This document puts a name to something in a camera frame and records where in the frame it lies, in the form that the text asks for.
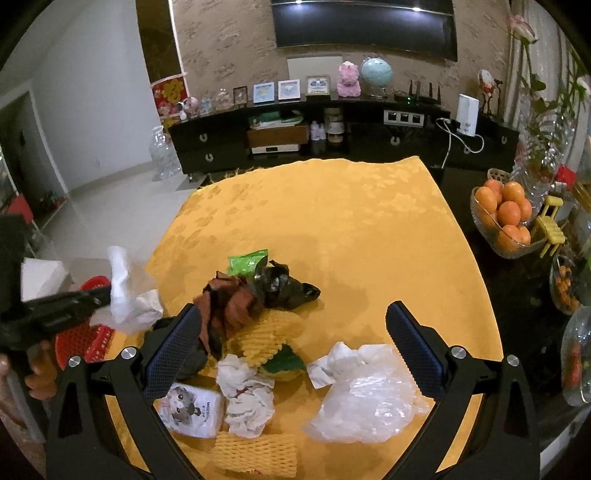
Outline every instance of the white cable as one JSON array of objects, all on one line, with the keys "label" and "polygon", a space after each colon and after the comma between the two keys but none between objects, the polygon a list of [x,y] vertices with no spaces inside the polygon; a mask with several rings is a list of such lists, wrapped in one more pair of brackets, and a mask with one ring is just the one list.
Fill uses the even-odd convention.
[{"label": "white cable", "polygon": [[438,118],[437,120],[435,120],[435,123],[439,128],[441,128],[441,130],[449,134],[449,144],[447,146],[447,153],[445,155],[445,158],[443,159],[443,164],[441,165],[442,168],[445,168],[445,163],[447,162],[447,158],[449,157],[449,152],[452,149],[452,137],[456,137],[460,142],[462,142],[464,147],[466,147],[466,150],[468,150],[468,152],[470,153],[480,153],[482,150],[484,150],[484,138],[482,138],[481,135],[475,135],[476,137],[480,137],[480,139],[482,140],[482,146],[479,150],[474,151],[470,147],[468,147],[468,145],[466,145],[466,142],[464,142],[458,135],[449,130],[449,125],[452,123],[452,121],[449,118]]}]

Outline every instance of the red basket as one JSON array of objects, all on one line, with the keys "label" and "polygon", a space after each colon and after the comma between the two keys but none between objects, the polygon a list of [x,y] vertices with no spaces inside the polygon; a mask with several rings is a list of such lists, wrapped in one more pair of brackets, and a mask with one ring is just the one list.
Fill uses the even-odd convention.
[{"label": "red basket", "polygon": [[[80,289],[92,290],[110,284],[109,279],[101,275],[91,278]],[[87,363],[99,362],[105,357],[113,329],[104,325],[90,327],[89,323],[90,319],[56,335],[56,360],[62,370],[74,355],[83,356]]]}]

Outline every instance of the doorway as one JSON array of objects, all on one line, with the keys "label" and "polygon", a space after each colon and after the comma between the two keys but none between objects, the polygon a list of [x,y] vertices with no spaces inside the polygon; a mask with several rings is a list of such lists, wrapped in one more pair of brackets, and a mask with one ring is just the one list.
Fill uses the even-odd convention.
[{"label": "doorway", "polygon": [[43,228],[65,203],[66,192],[46,148],[30,92],[0,110],[0,145],[18,193]]}]

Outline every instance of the wall socket panel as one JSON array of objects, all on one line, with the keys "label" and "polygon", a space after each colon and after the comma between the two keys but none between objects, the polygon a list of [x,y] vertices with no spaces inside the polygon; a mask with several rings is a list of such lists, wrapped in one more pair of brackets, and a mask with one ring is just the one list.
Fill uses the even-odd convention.
[{"label": "wall socket panel", "polygon": [[424,123],[425,116],[422,113],[384,110],[384,125],[422,128]]}]

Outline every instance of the blue gripper pad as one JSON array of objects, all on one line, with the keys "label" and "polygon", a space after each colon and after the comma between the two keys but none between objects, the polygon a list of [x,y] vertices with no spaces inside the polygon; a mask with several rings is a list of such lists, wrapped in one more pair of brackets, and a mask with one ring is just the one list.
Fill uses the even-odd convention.
[{"label": "blue gripper pad", "polygon": [[201,313],[193,306],[185,312],[147,365],[142,392],[146,400],[154,401],[166,396],[191,348],[199,341],[200,332]]},{"label": "blue gripper pad", "polygon": [[445,369],[419,328],[420,325],[402,302],[396,301],[388,307],[386,329],[419,390],[425,397],[440,400],[445,393]]}]

